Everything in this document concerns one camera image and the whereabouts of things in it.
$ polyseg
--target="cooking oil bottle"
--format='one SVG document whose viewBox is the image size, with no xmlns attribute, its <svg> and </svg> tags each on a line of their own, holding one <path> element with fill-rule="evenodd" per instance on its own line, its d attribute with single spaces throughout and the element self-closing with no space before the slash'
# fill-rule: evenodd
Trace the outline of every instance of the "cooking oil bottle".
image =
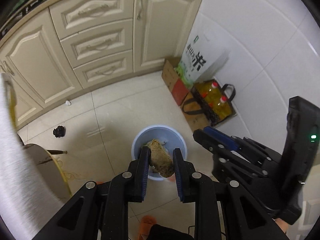
<svg viewBox="0 0 320 240">
<path fill-rule="evenodd" d="M 206 83 L 200 83 L 196 84 L 195 87 L 200 93 L 200 95 L 204 98 L 204 100 L 207 101 L 207 103 L 213 102 L 212 100 L 214 98 L 220 98 L 221 93 L 218 88 L 218 83 L 213 81 L 211 82 L 206 82 Z"/>
<path fill-rule="evenodd" d="M 218 115 L 220 121 L 232 114 L 231 108 L 227 101 L 228 98 L 226 96 L 221 96 L 220 99 L 209 103 L 209 106 Z"/>
</svg>

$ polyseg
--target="bag handle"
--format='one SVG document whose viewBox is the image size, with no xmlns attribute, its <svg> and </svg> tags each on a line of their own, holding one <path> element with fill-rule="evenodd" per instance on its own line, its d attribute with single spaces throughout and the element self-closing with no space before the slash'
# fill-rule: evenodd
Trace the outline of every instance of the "bag handle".
<svg viewBox="0 0 320 240">
<path fill-rule="evenodd" d="M 183 105 L 182 105 L 182 108 L 181 108 L 182 112 L 184 112 L 185 114 L 188 114 L 188 115 L 204 114 L 203 109 L 193 110 L 193 111 L 185 111 L 185 110 L 184 110 L 184 107 L 185 107 L 186 105 L 189 105 L 189 104 L 191 104 L 191 103 L 193 103 L 193 102 L 196 102 L 196 99 L 195 99 L 195 98 L 190 98 L 190 99 L 184 101 L 184 102 L 183 102 Z"/>
<path fill-rule="evenodd" d="M 235 97 L 236 95 L 236 88 L 234 85 L 231 85 L 231 84 L 224 84 L 223 87 L 221 88 L 221 90 L 223 92 L 226 91 L 227 87 L 232 87 L 232 93 L 231 93 L 231 96 L 228 98 L 228 101 L 231 102 L 233 100 L 233 98 Z"/>
</svg>

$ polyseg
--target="metal screw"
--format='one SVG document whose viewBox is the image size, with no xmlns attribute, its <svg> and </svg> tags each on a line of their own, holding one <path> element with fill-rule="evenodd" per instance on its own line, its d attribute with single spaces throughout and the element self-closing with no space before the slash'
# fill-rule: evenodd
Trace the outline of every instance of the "metal screw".
<svg viewBox="0 0 320 240">
<path fill-rule="evenodd" d="M 129 171 L 122 173 L 122 177 L 124 177 L 125 179 L 131 178 L 131 176 L 132 176 L 132 174 Z"/>
<path fill-rule="evenodd" d="M 239 187 L 239 182 L 236 180 L 232 180 L 229 182 L 231 187 Z"/>
<path fill-rule="evenodd" d="M 88 189 L 94 188 L 96 184 L 93 181 L 89 181 L 85 184 L 85 187 Z"/>
<path fill-rule="evenodd" d="M 192 177 L 195 178 L 195 179 L 199 179 L 199 178 L 201 178 L 201 173 L 194 172 L 194 173 L 192 173 Z"/>
</svg>

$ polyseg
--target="drawer handle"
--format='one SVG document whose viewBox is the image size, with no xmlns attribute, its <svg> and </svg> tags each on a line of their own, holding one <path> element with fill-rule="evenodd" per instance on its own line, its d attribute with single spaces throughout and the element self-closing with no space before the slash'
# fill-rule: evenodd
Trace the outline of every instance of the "drawer handle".
<svg viewBox="0 0 320 240">
<path fill-rule="evenodd" d="M 103 75 L 103 76 L 110 76 L 114 73 L 114 71 L 117 69 L 116 66 L 112 66 L 111 68 L 108 69 L 108 71 L 105 71 L 105 73 L 102 73 L 102 71 L 97 71 L 97 75 Z"/>
<path fill-rule="evenodd" d="M 100 5 L 100 6 L 98 6 L 98 7 L 95 7 L 95 8 L 87 8 L 87 9 L 85 9 L 85 10 L 83 10 L 83 11 L 79 11 L 79 12 L 78 12 L 78 15 L 81 16 L 81 15 L 83 15 L 83 14 L 87 14 L 87 13 L 90 13 L 90 12 L 92 12 L 92 11 L 96 11 L 96 10 L 98 10 L 98 9 L 108 9 L 108 8 L 109 8 L 109 5 L 107 5 L 107 4 L 102 4 L 102 5 Z"/>
<path fill-rule="evenodd" d="M 8 66 L 7 62 L 4 60 L 3 63 L 4 63 L 5 68 L 7 69 L 7 72 L 9 72 L 12 76 L 14 76 L 14 72 Z"/>
<path fill-rule="evenodd" d="M 138 3 L 139 3 L 139 10 L 138 10 L 138 16 L 137 16 L 137 20 L 140 20 L 141 19 L 141 14 L 142 14 L 142 0 L 138 0 Z"/>
<path fill-rule="evenodd" d="M 88 45 L 88 46 L 86 46 L 86 48 L 87 48 L 87 49 L 91 49 L 91 48 L 97 49 L 97 47 L 102 46 L 102 45 L 105 44 L 105 43 L 110 43 L 110 42 L 112 42 L 112 39 L 106 39 L 106 40 L 104 40 L 104 41 L 99 41 L 99 42 L 97 42 L 97 43 Z"/>
</svg>

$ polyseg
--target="blue plastic bucket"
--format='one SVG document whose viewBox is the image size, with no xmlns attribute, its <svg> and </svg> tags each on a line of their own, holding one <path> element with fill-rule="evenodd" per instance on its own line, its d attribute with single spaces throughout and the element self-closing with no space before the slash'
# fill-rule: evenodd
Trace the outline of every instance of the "blue plastic bucket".
<svg viewBox="0 0 320 240">
<path fill-rule="evenodd" d="M 175 148 L 180 148 L 182 157 L 187 159 L 187 146 L 183 137 L 173 128 L 166 125 L 151 125 L 138 133 L 132 143 L 131 157 L 132 160 L 137 160 L 140 155 L 142 146 L 153 139 L 158 139 L 160 142 L 165 142 L 164 147 L 169 151 L 172 158 L 172 153 Z M 149 169 L 148 178 L 152 180 L 163 180 L 159 173 Z"/>
</svg>

